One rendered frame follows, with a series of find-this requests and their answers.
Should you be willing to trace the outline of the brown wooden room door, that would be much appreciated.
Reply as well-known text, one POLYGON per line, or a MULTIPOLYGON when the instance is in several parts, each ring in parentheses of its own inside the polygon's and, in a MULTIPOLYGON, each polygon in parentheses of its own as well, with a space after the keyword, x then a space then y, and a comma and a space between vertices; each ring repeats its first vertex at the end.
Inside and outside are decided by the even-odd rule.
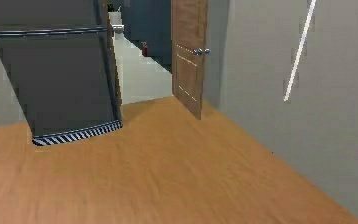
POLYGON ((171 0, 173 95, 201 119, 208 0, 171 0))

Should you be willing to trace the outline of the thin white wall strip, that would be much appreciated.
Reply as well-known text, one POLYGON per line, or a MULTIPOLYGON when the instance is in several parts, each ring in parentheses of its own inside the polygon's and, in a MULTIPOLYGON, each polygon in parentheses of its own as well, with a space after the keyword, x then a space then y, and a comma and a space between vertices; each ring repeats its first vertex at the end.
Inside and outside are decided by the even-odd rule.
POLYGON ((295 83, 295 79, 296 79, 296 75, 297 75, 297 71, 298 71, 298 66, 301 60, 301 56, 303 53, 303 50, 305 48, 306 45, 306 41, 307 41, 307 36, 308 36, 308 32, 311 26, 311 22, 313 20, 314 17, 314 12, 315 12, 315 7, 316 7, 316 2, 317 0, 308 0, 309 4, 308 4, 308 10, 307 10, 307 15, 306 15, 306 19, 303 25, 303 29, 302 29, 302 33, 300 35, 300 40, 298 43, 298 49, 296 51, 295 54, 295 58, 293 61, 293 66, 290 72, 290 77, 289 80, 287 82, 287 86, 285 89, 285 93, 283 96, 283 102, 288 102, 290 100, 291 97, 291 92, 292 92, 292 88, 293 85, 295 83))

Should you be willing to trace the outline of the dark grey fridge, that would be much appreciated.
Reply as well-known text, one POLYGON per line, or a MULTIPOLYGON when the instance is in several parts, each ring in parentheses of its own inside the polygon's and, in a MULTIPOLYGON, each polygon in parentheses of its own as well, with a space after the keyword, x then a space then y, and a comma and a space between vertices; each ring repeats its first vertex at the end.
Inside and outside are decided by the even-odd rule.
POLYGON ((108 0, 0 0, 0 60, 33 144, 123 127, 113 34, 108 0))

